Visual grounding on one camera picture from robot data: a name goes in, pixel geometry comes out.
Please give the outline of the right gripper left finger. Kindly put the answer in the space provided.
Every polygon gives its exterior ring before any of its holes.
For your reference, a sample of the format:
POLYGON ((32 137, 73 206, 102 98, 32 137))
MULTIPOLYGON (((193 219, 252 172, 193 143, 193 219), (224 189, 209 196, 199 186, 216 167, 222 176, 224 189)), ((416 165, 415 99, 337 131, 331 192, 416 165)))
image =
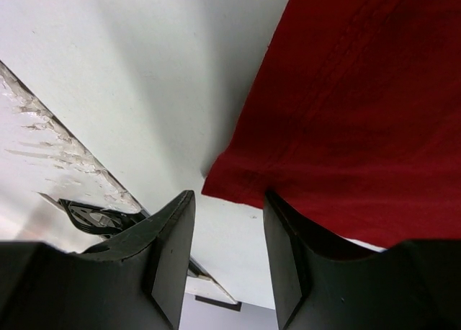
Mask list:
POLYGON ((177 329, 195 218, 191 190, 75 254, 1 243, 3 329, 177 329))

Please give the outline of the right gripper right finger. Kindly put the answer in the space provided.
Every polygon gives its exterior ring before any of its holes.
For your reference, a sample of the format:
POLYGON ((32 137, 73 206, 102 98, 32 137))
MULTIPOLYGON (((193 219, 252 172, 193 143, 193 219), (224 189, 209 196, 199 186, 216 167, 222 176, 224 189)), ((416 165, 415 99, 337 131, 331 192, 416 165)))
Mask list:
POLYGON ((280 329, 458 329, 460 242, 410 240, 376 252, 264 197, 280 329))

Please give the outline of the red t shirt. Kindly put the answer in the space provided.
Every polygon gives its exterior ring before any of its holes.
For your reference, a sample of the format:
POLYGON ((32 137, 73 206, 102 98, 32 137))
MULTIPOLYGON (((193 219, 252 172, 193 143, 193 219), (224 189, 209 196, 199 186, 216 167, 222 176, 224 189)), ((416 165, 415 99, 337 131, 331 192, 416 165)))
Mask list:
POLYGON ((204 195, 346 238, 460 237, 460 0, 289 0, 204 195))

